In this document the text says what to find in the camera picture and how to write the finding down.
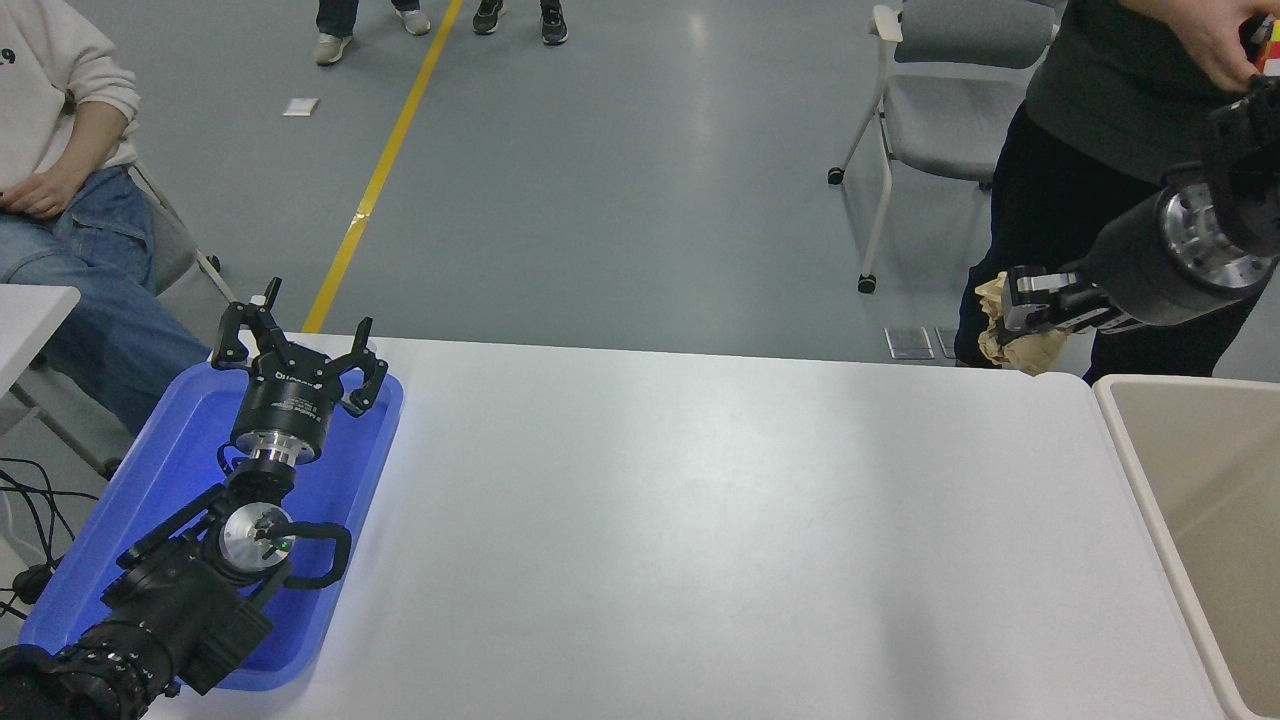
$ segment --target small white paper on floor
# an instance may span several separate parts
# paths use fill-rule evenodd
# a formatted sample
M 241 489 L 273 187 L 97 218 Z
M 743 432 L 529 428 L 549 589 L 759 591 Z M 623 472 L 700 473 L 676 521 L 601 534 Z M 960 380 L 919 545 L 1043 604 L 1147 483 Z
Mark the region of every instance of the small white paper on floor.
M 294 97 L 284 106 L 285 118 L 310 118 L 320 102 L 319 97 Z

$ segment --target colorful object in hand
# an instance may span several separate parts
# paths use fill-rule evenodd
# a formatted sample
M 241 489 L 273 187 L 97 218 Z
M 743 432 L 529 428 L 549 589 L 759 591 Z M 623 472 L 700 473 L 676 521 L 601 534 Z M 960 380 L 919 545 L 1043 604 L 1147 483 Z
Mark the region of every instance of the colorful object in hand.
M 1271 20 L 1271 29 L 1267 31 L 1262 42 L 1262 51 L 1258 53 L 1258 72 L 1267 77 L 1280 77 L 1280 22 Z

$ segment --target crumpled brown paper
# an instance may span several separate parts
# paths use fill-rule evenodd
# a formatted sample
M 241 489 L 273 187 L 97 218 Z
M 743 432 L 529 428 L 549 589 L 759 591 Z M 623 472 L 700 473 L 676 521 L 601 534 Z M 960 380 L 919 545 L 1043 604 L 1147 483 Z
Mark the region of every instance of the crumpled brown paper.
M 1009 345 L 1001 346 L 996 340 L 996 324 L 1004 315 L 1000 293 L 1005 290 L 1005 273 L 974 290 L 987 314 L 987 329 L 978 336 L 978 348 L 992 363 L 1016 368 L 1028 375 L 1048 372 L 1062 352 L 1070 336 L 1066 331 L 1052 329 L 1046 333 L 1023 336 Z

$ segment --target white table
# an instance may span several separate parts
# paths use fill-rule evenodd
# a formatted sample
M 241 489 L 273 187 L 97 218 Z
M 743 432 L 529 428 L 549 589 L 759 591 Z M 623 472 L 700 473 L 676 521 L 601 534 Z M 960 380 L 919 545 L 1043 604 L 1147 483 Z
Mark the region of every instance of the white table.
M 148 717 L 1222 717 L 1076 378 L 378 348 L 406 406 L 317 661 Z
M 0 391 L 8 391 L 79 301 L 74 287 L 0 283 Z

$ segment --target blue tray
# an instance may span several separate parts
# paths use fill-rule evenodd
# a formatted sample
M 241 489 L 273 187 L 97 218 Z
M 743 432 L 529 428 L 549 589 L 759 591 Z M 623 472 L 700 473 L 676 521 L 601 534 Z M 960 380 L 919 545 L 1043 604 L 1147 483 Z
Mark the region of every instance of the blue tray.
M 106 618 L 100 598 L 122 573 L 115 559 L 225 479 L 216 451 L 230 434 L 247 384 L 246 373 L 209 365 L 188 368 L 174 379 L 23 624 L 20 642 L 56 652 Z M 358 539 L 403 397 L 399 382 L 387 375 L 364 416 L 334 410 L 320 459 L 298 468 L 297 487 L 284 498 L 293 519 L 340 523 L 353 542 Z M 320 575 L 332 552 L 333 543 L 301 542 L 289 560 L 297 574 Z M 293 679 L 320 648 L 340 591 L 342 582 L 321 591 L 280 589 L 266 603 L 275 629 L 219 687 L 268 691 Z

